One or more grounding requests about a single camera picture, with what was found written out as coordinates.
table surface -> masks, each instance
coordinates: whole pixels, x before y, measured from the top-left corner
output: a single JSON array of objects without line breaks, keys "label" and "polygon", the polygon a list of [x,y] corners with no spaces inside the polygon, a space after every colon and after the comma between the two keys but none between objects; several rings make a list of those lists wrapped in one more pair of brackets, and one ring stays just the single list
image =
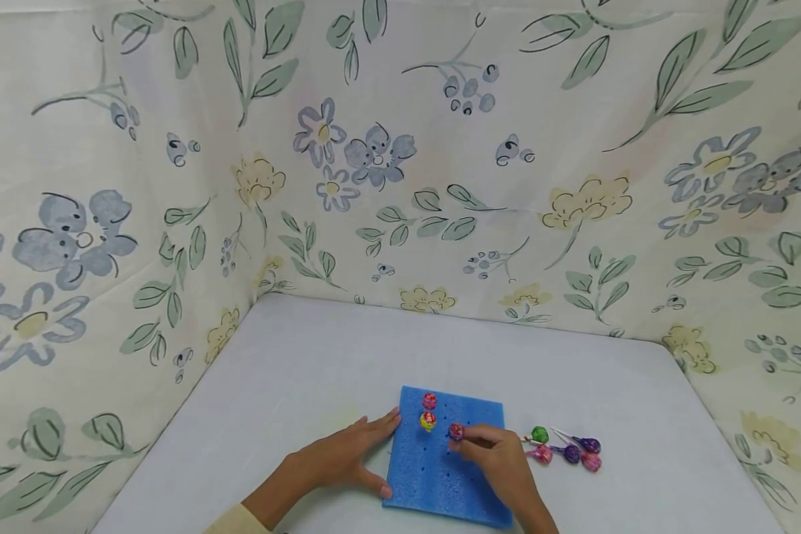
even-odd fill
[{"label": "table surface", "polygon": [[[598,438],[596,475],[557,458],[531,466],[564,534],[782,534],[659,345],[276,294],[245,317],[93,534],[201,533],[284,455],[383,415],[403,384],[501,401],[517,433],[540,423]],[[389,445],[369,461],[382,476]],[[320,491],[277,531],[492,529]]]}]

finger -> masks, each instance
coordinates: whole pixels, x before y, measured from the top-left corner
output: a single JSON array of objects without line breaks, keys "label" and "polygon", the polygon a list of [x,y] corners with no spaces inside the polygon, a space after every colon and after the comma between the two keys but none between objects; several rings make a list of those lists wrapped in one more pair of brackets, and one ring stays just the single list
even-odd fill
[{"label": "finger", "polygon": [[355,473],[355,481],[368,491],[375,495],[383,497],[383,499],[392,498],[392,489],[385,479],[376,473],[368,471],[365,466],[359,466]]}]

hand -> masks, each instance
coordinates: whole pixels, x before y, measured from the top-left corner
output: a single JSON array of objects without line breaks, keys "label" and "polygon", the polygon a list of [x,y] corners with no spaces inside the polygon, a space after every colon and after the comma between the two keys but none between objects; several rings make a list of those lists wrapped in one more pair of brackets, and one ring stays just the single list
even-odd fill
[{"label": "hand", "polygon": [[522,442],[514,432],[489,425],[467,426],[464,439],[449,440],[449,449],[481,468],[492,490],[515,513],[526,534],[558,533],[537,493]]}]

